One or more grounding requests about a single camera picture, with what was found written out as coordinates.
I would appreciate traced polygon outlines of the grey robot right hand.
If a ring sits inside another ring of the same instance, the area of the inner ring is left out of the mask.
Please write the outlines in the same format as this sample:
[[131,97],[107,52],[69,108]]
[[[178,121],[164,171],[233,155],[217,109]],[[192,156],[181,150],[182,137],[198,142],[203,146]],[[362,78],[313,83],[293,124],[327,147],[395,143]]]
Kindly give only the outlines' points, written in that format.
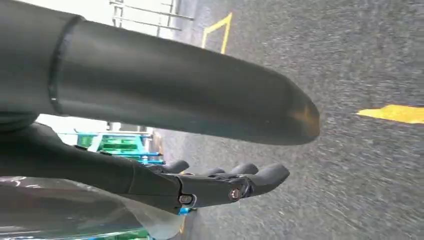
[[286,76],[228,55],[17,0],[0,3],[0,174],[67,179],[176,214],[266,194],[289,176],[155,173],[60,142],[40,114],[303,145],[320,114]]

